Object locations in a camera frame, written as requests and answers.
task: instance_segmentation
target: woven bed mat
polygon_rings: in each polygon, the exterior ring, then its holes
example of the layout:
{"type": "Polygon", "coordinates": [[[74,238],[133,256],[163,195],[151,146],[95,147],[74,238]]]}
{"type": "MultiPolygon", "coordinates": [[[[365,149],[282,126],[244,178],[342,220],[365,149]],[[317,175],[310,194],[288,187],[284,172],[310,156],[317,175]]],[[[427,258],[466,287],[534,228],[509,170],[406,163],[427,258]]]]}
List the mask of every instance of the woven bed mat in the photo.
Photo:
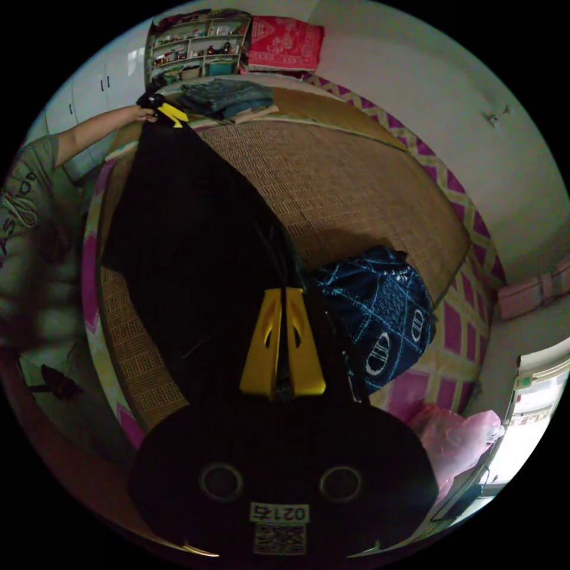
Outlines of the woven bed mat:
{"type": "MultiPolygon", "coordinates": [[[[408,252],[438,300],[463,263],[470,244],[465,227],[421,165],[402,151],[285,122],[223,126],[200,136],[259,190],[309,268],[383,244],[408,252]]],[[[119,160],[109,177],[100,251],[134,153],[119,160]]],[[[101,318],[113,364],[132,411],[150,430],[186,400],[130,303],[123,277],[103,267],[100,277],[101,318]]]]}

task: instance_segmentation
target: pink plastic bag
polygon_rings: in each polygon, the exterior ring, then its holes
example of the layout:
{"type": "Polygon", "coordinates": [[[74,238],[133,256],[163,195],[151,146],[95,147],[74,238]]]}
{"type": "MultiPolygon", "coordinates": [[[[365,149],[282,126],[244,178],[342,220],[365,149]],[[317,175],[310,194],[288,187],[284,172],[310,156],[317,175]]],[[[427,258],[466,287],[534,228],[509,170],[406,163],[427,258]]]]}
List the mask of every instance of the pink plastic bag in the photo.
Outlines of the pink plastic bag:
{"type": "Polygon", "coordinates": [[[420,438],[439,485],[436,503],[449,492],[455,477],[477,465],[479,458],[505,434],[494,411],[463,419],[435,404],[426,404],[408,424],[420,438]]]}

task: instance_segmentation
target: person's arm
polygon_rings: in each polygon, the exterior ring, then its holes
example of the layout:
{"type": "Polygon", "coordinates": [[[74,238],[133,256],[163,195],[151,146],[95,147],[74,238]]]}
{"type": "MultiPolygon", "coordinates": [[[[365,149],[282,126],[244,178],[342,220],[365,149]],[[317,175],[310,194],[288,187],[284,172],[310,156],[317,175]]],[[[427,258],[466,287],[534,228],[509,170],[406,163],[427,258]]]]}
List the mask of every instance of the person's arm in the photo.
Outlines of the person's arm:
{"type": "Polygon", "coordinates": [[[152,109],[142,109],[138,105],[123,107],[97,115],[83,123],[61,132],[58,136],[59,150],[55,167],[61,166],[76,154],[134,121],[156,121],[152,109]]]}

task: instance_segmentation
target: sticker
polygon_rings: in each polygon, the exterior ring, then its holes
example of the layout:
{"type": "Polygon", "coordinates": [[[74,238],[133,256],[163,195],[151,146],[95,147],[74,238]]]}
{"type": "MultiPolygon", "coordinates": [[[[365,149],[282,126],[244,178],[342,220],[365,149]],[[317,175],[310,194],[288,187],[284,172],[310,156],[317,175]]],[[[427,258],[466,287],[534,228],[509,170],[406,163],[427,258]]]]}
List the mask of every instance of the sticker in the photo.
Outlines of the sticker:
{"type": "Polygon", "coordinates": [[[307,551],[304,524],[256,524],[254,554],[303,555],[307,551]]]}
{"type": "Polygon", "coordinates": [[[251,503],[250,523],[267,524],[307,524],[309,505],[272,505],[269,503],[251,503]]]}
{"type": "Polygon", "coordinates": [[[251,503],[249,522],[256,523],[254,554],[306,554],[309,505],[251,503]]]}

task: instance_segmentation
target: printed number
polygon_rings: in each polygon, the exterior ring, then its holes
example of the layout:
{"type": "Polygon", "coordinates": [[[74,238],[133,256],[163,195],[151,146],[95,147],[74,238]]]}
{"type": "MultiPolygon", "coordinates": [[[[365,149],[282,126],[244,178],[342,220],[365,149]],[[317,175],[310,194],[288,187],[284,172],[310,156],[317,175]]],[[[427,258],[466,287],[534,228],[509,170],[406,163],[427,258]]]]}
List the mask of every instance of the printed number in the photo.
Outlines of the printed number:
{"type": "Polygon", "coordinates": [[[271,509],[266,506],[255,505],[254,516],[260,521],[267,521],[271,518],[271,509]]]}
{"type": "Polygon", "coordinates": [[[252,522],[271,522],[277,524],[302,523],[308,522],[308,507],[302,505],[266,505],[252,504],[250,521],[252,522]]]}

